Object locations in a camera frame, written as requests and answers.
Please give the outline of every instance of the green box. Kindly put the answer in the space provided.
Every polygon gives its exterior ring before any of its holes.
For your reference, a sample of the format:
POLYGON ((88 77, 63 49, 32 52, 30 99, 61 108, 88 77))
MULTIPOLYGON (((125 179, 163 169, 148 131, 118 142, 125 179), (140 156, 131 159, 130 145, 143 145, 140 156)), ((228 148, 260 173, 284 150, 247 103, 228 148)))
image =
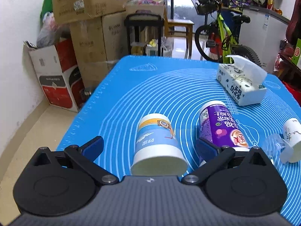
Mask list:
POLYGON ((298 39, 297 41, 297 45, 296 45, 296 49, 295 49, 295 52, 294 52, 294 55, 292 57, 292 63, 294 65, 297 65, 298 61, 299 61, 299 58, 300 58, 300 51, 301 51, 301 40, 298 39))

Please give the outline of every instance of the green bag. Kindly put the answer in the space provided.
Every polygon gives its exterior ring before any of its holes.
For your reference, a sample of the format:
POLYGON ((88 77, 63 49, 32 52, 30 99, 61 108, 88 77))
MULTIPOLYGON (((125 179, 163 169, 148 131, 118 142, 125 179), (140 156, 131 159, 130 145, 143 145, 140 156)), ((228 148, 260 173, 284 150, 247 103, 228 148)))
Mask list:
POLYGON ((53 12, 52 0, 44 0, 44 2, 43 2, 42 11, 40 14, 41 25, 43 25, 43 18, 44 18, 45 13, 47 13, 47 12, 50 12, 50 13, 53 12))

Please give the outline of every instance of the carbon fiber surface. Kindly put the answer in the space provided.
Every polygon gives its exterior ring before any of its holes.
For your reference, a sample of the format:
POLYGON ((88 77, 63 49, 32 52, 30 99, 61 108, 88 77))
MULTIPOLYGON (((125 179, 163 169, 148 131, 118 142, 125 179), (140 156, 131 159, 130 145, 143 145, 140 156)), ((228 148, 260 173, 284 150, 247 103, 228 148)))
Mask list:
POLYGON ((60 217, 24 214, 10 226, 289 226, 278 213, 247 218, 226 213, 197 186, 183 185, 175 176, 126 176, 101 188, 82 209, 60 217))

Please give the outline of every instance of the blue and white cup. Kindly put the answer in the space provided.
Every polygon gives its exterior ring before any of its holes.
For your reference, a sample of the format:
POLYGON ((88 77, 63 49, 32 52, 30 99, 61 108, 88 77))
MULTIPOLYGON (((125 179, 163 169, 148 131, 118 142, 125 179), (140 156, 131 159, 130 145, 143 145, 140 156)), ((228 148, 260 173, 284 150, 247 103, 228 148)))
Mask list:
POLYGON ((132 175, 181 176, 187 166, 169 119, 157 113, 144 116, 138 125, 132 175))

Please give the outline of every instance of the barcode label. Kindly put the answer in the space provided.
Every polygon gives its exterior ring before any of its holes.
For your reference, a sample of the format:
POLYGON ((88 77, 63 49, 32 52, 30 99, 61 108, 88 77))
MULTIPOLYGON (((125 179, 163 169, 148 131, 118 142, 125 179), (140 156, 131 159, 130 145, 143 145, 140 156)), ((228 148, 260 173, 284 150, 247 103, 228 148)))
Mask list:
POLYGON ((79 10, 82 8, 85 8, 84 0, 78 0, 78 1, 74 2, 74 10, 79 10))
POLYGON ((58 86, 58 85, 56 85, 54 82, 52 82, 52 88, 53 88, 54 90, 56 90, 57 86, 58 86))

